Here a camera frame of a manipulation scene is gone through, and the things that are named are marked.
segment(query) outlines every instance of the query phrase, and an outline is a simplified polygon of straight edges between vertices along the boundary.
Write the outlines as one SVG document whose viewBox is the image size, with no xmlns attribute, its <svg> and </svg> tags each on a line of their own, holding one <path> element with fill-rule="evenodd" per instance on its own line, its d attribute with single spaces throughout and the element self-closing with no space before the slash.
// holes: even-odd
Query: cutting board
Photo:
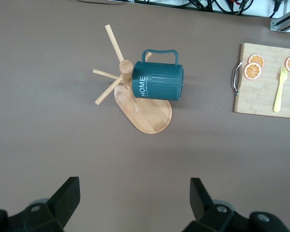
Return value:
<svg viewBox="0 0 290 232">
<path fill-rule="evenodd" d="M 253 54 L 261 55 L 265 65 L 257 79 L 248 80 L 244 76 L 244 68 L 248 63 L 248 58 Z M 285 60 L 289 56 L 290 49 L 287 48 L 242 44 L 240 60 L 243 64 L 239 70 L 239 95 L 235 99 L 235 112 L 290 118 L 290 72 L 283 85 L 281 110 L 277 113 L 273 111 L 280 67 L 285 65 Z"/>
</svg>

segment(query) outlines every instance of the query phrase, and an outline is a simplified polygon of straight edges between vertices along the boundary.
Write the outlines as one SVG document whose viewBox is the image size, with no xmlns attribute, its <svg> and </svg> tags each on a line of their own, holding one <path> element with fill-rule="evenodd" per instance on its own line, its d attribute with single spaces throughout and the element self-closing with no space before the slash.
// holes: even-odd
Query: table surface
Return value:
<svg viewBox="0 0 290 232">
<path fill-rule="evenodd" d="M 104 26 L 133 63 L 175 49 L 180 101 L 164 131 L 138 131 L 113 95 L 118 74 Z M 232 70 L 242 43 L 290 48 L 270 19 L 138 4 L 0 0 L 0 208 L 9 215 L 79 176 L 81 202 L 65 231 L 182 231 L 193 219 L 191 177 L 245 217 L 290 229 L 290 119 L 234 113 Z M 173 62 L 155 54 L 153 62 Z"/>
</svg>

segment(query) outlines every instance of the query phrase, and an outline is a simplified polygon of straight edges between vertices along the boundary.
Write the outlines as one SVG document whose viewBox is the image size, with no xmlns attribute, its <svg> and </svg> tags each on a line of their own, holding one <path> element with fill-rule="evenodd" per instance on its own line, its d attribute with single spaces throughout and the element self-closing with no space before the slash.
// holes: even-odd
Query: wooden base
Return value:
<svg viewBox="0 0 290 232">
<path fill-rule="evenodd" d="M 141 132 L 155 134 L 163 131 L 171 122 L 172 107 L 169 101 L 136 98 L 136 112 L 129 90 L 120 83 L 114 90 L 115 100 L 127 118 Z"/>
</svg>

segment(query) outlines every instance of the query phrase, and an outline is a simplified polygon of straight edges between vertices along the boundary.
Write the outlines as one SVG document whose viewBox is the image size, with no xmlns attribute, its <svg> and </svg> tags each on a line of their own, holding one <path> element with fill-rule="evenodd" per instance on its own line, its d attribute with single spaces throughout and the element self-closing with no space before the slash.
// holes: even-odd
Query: yellow plastic fork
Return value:
<svg viewBox="0 0 290 232">
<path fill-rule="evenodd" d="M 276 94 L 276 100 L 274 104 L 274 112 L 279 112 L 281 107 L 281 96 L 282 96 L 282 86 L 287 80 L 288 74 L 287 69 L 285 67 L 280 68 L 280 77 L 279 77 L 279 84 Z"/>
</svg>

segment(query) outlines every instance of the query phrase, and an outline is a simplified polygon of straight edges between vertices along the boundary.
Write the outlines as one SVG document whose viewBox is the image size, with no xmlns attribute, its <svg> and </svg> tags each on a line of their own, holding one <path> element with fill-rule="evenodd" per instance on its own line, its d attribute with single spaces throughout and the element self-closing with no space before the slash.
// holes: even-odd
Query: mug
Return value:
<svg viewBox="0 0 290 232">
<path fill-rule="evenodd" d="M 174 53 L 175 64 L 146 62 L 147 52 Z M 175 50 L 157 51 L 148 49 L 142 53 L 142 61 L 136 62 L 132 74 L 132 90 L 137 98 L 178 101 L 182 94 L 183 66 L 178 64 Z"/>
</svg>

